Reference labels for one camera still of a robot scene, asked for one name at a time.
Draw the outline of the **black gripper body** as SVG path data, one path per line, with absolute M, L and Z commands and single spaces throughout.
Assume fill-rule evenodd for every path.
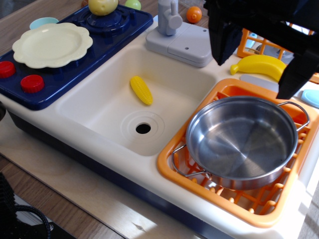
M 209 23 L 233 23 L 297 54 L 319 55 L 317 0 L 208 0 Z

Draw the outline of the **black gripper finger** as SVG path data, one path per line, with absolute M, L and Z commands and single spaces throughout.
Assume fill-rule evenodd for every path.
M 219 66 L 223 65 L 239 46 L 242 29 L 233 23 L 209 24 L 211 52 Z
M 301 87 L 319 71 L 319 56 L 311 51 L 294 54 L 285 68 L 279 82 L 277 99 L 289 100 Z

